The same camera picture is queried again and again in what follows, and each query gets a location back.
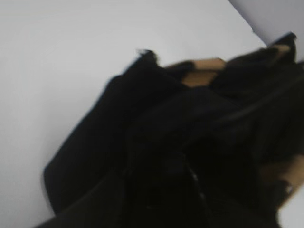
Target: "black garment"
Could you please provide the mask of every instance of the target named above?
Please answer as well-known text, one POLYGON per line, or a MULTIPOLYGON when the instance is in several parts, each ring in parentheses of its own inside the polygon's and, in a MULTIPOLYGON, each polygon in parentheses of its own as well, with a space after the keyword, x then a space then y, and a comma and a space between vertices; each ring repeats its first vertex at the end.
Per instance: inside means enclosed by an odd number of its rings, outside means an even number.
POLYGON ((196 88, 181 83, 191 62, 165 69, 143 53, 47 166, 57 216, 40 228, 278 227, 258 167, 302 148, 293 39, 275 43, 291 48, 275 63, 277 50, 262 49, 196 88))

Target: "white wall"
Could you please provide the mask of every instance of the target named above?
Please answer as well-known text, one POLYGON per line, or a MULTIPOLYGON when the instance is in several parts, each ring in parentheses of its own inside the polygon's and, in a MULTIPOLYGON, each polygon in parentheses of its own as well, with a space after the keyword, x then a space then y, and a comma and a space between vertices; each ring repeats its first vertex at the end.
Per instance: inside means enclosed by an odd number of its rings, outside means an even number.
POLYGON ((289 31, 297 39, 297 59, 304 60, 304 0, 230 0, 265 43, 289 31))

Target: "black jacket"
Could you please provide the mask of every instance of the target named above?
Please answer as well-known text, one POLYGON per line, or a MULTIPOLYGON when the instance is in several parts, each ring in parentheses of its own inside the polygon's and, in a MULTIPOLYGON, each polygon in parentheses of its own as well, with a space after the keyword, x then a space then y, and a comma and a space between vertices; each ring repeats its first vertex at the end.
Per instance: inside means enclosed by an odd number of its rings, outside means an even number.
POLYGON ((145 51, 107 85, 44 172, 41 228, 278 227, 259 167, 301 153, 304 71, 293 34, 229 61, 209 86, 145 51))

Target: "black bag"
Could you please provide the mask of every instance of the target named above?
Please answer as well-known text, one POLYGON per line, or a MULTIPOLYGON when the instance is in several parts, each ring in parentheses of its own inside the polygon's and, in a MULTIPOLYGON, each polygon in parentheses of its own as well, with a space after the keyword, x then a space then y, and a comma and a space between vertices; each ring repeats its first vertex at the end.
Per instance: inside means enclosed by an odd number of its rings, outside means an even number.
POLYGON ((142 53, 46 167, 57 215, 39 227, 279 227, 291 185, 262 170, 303 153, 294 38, 237 57, 194 88, 181 82, 191 61, 163 68, 142 53))

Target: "white surface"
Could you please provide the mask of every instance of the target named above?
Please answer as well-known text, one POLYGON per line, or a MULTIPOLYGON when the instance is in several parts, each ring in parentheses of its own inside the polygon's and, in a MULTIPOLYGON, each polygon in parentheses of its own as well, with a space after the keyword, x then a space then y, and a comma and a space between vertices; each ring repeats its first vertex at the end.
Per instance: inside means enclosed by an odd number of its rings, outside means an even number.
POLYGON ((304 60, 304 0, 230 0, 230 2, 267 44, 289 31, 294 32, 298 37, 297 59, 304 60))
POLYGON ((0 29, 1 228, 53 216, 43 169, 137 48, 168 64, 263 46, 226 0, 1 0, 0 29))

